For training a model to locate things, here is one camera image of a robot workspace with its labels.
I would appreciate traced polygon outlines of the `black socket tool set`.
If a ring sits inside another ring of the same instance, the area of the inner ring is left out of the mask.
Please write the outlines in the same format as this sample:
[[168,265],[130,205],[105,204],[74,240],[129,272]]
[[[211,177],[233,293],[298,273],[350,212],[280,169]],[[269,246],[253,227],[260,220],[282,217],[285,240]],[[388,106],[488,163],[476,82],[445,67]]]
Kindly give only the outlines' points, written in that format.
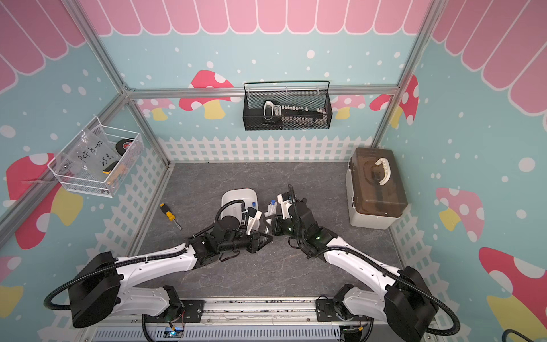
[[308,107],[282,105],[274,101],[264,102],[260,118],[264,125],[278,129],[325,129],[329,126],[329,114],[323,108],[312,111]]

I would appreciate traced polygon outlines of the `yellow black screwdriver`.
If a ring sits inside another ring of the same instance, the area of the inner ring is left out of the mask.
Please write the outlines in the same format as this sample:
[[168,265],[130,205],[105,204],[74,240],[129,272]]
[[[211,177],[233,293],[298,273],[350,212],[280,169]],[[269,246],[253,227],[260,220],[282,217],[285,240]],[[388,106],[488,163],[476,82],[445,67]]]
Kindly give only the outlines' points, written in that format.
[[169,219],[169,221],[173,222],[179,230],[182,230],[182,226],[178,223],[176,216],[165,203],[160,204],[160,210]]

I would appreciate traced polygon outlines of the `brown lidded storage box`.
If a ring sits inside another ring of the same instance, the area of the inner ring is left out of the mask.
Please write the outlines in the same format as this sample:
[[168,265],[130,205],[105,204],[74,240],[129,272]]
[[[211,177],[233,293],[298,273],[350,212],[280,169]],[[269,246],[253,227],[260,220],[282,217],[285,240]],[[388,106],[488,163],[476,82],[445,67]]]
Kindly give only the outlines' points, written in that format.
[[385,230],[408,206],[391,150],[357,148],[348,162],[346,190],[353,227]]

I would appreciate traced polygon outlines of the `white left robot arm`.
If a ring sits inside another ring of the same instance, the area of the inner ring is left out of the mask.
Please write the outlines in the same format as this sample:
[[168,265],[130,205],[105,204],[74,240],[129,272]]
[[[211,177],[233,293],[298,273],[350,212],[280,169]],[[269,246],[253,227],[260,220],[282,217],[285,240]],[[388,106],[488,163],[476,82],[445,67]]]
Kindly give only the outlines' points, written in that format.
[[169,274],[225,262],[241,251],[254,254],[272,242],[271,235],[239,224],[237,218],[226,216],[178,246],[146,255],[115,258],[110,252],[100,253],[74,279],[49,293],[44,307],[71,312],[77,329],[111,316],[150,316],[174,322],[186,312],[177,290],[170,285],[155,289],[141,285]]

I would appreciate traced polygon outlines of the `white rectangular plastic tray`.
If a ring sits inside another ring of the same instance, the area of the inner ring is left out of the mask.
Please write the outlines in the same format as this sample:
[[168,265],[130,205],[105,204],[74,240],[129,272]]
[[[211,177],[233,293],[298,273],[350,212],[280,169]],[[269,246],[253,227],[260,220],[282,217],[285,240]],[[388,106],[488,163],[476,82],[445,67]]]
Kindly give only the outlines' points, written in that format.
[[244,188],[225,192],[225,194],[223,194],[222,196],[221,206],[223,207],[227,203],[230,203],[234,200],[236,200],[234,204],[228,206],[222,211],[220,216],[221,219],[226,216],[232,216],[239,219],[241,222],[244,222],[245,219],[242,212],[245,211],[248,207],[252,207],[252,202],[256,202],[257,207],[254,208],[258,209],[258,198],[256,192],[253,189]]

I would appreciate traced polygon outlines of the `clear labelled plastic bag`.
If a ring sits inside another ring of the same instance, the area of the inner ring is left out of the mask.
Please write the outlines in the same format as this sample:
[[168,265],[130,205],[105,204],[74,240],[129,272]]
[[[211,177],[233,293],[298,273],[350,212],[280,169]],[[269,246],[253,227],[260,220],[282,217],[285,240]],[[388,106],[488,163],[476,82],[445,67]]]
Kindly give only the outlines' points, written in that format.
[[83,129],[61,152],[58,173],[63,176],[104,182],[121,157],[101,125]]

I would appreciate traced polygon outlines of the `black tape roll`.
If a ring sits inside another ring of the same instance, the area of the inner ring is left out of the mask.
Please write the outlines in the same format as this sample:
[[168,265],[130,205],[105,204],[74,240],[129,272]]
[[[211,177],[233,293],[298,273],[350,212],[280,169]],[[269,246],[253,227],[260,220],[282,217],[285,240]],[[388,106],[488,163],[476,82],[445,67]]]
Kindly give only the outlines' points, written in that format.
[[129,147],[132,145],[133,139],[120,139],[115,144],[115,150],[118,153],[119,156],[124,156],[126,151],[129,149]]

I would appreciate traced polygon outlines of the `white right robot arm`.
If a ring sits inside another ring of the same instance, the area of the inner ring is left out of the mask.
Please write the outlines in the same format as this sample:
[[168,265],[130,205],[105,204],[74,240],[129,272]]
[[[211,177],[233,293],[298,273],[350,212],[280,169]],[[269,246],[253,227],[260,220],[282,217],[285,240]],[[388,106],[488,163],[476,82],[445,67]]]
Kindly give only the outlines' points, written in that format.
[[384,321],[403,341],[421,341],[427,333],[454,336],[460,332],[456,313],[432,295],[416,269],[386,265],[352,247],[320,226],[304,199],[283,193],[276,202],[281,208],[272,220],[276,235],[288,236],[307,258],[337,266],[368,287],[363,291],[347,284],[333,297],[341,319],[366,316]]

